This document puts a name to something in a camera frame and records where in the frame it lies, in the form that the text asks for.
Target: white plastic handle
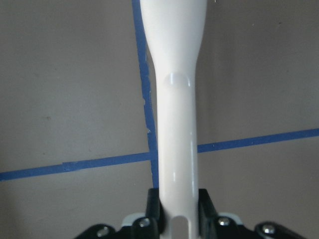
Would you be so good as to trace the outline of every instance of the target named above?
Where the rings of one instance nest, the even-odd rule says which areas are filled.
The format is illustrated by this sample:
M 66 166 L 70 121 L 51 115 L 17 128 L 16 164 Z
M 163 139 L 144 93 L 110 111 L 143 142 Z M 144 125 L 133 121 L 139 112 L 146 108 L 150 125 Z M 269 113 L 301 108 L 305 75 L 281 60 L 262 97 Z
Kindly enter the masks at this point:
M 171 220 L 188 220 L 198 233 L 195 68 L 203 35 L 206 0 L 141 0 L 148 46 L 156 71 L 159 197 L 171 238 Z

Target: black clamp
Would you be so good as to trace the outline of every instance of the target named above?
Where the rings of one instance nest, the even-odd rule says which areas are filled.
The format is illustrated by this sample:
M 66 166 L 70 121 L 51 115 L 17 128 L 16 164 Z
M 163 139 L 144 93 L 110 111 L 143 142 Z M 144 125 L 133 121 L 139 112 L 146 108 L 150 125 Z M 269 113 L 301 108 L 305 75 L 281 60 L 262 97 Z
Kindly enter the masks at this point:
M 264 222 L 251 231 L 231 217 L 217 213 L 206 189 L 199 190 L 199 231 L 202 239 L 305 239 L 274 222 Z M 106 224 L 97 224 L 75 239 L 159 239 L 165 228 L 159 190 L 149 189 L 145 217 L 119 231 Z

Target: gray wall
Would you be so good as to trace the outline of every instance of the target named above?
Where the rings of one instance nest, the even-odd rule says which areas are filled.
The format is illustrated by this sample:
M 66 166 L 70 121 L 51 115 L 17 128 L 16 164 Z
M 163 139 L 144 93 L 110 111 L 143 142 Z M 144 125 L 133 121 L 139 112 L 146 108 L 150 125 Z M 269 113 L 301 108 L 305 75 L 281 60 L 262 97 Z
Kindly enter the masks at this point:
M 318 4 L 209 1 L 199 144 L 319 128 Z M 1 0 L 0 53 L 0 172 L 149 151 L 131 1 Z M 275 220 L 318 238 L 318 143 L 201 153 L 200 187 L 251 229 Z M 2 181 L 0 238 L 119 228 L 151 187 L 149 161 Z

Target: metal screw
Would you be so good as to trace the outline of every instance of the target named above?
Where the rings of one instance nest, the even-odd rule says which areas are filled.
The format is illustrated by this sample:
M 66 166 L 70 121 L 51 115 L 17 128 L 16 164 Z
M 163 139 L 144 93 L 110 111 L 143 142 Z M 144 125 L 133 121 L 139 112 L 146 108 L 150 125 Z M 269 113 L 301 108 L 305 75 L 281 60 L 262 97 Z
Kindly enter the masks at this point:
M 270 225 L 270 224 L 263 225 L 262 230 L 266 234 L 274 234 L 276 231 L 275 227 L 273 225 Z
M 143 218 L 140 220 L 139 224 L 141 228 L 145 228 L 145 227 L 148 227 L 151 224 L 151 222 L 148 218 Z
M 103 227 L 102 229 L 98 230 L 98 232 L 96 233 L 96 235 L 101 238 L 103 236 L 106 236 L 108 233 L 110 232 L 108 227 Z
M 221 217 L 218 219 L 218 224 L 221 226 L 228 226 L 230 224 L 230 220 L 227 217 Z

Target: white plastic arm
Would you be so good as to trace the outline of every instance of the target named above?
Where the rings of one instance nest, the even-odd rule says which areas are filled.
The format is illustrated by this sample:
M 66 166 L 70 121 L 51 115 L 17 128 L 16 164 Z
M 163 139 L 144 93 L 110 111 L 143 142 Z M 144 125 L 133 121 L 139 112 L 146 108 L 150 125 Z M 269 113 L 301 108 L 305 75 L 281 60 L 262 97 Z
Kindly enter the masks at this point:
M 159 197 L 171 238 L 171 220 L 188 220 L 198 238 L 195 68 L 206 0 L 141 0 L 148 46 L 156 71 Z

